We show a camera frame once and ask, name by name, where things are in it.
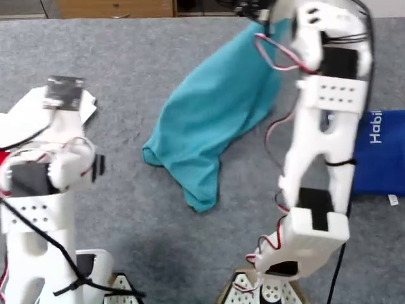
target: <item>carpet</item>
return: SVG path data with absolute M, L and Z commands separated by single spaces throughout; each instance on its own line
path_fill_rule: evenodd
M 0 111 L 7 112 L 47 76 L 85 77 L 98 98 L 87 136 L 107 155 L 107 174 L 77 194 L 79 249 L 104 248 L 115 270 L 148 293 L 146 303 L 211 304 L 233 269 L 280 216 L 271 198 L 280 172 L 263 148 L 266 126 L 296 98 L 286 74 L 268 120 L 222 157 L 220 201 L 198 215 L 163 168 L 142 162 L 141 148 L 172 90 L 203 59 L 244 29 L 241 18 L 32 20 L 0 23 Z M 378 19 L 377 74 L 371 107 L 404 108 L 405 19 Z M 275 131 L 275 158 L 289 147 L 291 126 Z M 320 163 L 304 185 L 325 187 Z M 357 198 L 351 239 L 333 303 L 405 303 L 405 207 L 386 197 Z M 4 250 L 4 238 L 0 252 Z M 313 303 L 325 303 L 336 255 L 301 280 Z

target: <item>wooden drawer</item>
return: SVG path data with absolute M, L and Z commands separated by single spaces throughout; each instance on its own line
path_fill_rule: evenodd
M 173 0 L 58 0 L 62 18 L 173 17 Z

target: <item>small label tag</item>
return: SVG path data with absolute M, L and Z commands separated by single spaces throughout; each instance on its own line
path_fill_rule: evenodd
M 398 197 L 396 195 L 389 194 L 388 199 L 390 200 L 391 206 L 399 205 L 399 200 L 398 200 Z

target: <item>white robot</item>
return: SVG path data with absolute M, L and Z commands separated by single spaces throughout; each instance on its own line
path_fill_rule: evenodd
M 45 127 L 1 149 L 11 152 L 0 166 L 7 246 L 0 288 L 8 275 L 1 295 L 8 304 L 33 304 L 37 298 L 41 304 L 142 303 L 144 294 L 124 275 L 113 274 L 107 251 L 76 251 L 73 194 L 104 173 L 104 156 L 84 137 L 78 111 L 83 85 L 83 79 L 50 77 L 43 98 L 32 100 Z M 38 278 L 44 279 L 39 297 Z
M 298 304 L 289 283 L 316 272 L 349 239 L 354 143 L 373 78 L 371 15 L 357 0 L 271 2 L 275 5 L 269 10 L 259 8 L 257 1 L 243 1 L 239 11 L 243 15 L 246 10 L 265 26 L 272 14 L 282 19 L 280 14 L 292 13 L 292 47 L 301 59 L 302 77 L 297 81 L 295 108 L 285 118 L 295 117 L 292 144 L 278 182 L 285 202 L 279 207 L 285 215 L 277 231 L 261 236 L 255 252 L 246 256 L 256 279 L 235 275 L 221 301 L 224 304 Z M 267 40 L 278 45 L 271 35 Z M 333 113 L 334 119 L 322 130 L 325 112 Z M 318 155 L 328 165 L 328 191 L 300 187 Z
M 289 282 L 317 271 L 349 239 L 354 141 L 370 99 L 374 52 L 365 6 L 360 6 L 364 20 L 358 0 L 265 2 L 275 2 L 272 11 L 253 0 L 243 1 L 240 11 L 269 28 L 279 15 L 293 13 L 292 47 L 304 72 L 297 82 L 292 146 L 279 180 L 286 215 L 247 256 L 255 282 L 235 276 L 223 297 L 226 304 L 298 304 Z M 1 297 L 9 304 L 33 303 L 37 278 L 45 280 L 41 304 L 142 303 L 144 294 L 125 276 L 113 276 L 108 252 L 75 248 L 73 193 L 104 170 L 103 158 L 82 130 L 82 89 L 82 79 L 51 77 L 40 104 L 46 126 L 0 149 L 11 151 L 0 166 L 1 229 L 8 251 L 8 283 Z M 334 115 L 325 132 L 320 129 L 324 111 Z M 317 155 L 328 163 L 329 191 L 300 188 Z M 47 249 L 37 244 L 38 236 L 48 242 Z

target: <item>blue fabric bag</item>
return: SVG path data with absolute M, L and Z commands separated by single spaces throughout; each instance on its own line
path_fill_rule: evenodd
M 276 23 L 272 39 L 279 41 L 288 25 Z M 267 116 L 279 91 L 279 72 L 254 47 L 258 32 L 263 27 L 250 24 L 180 84 L 142 149 L 144 161 L 164 166 L 197 212 L 217 202 L 222 152 Z M 274 58 L 274 47 L 265 48 Z
M 405 110 L 366 112 L 354 157 L 353 194 L 405 195 Z

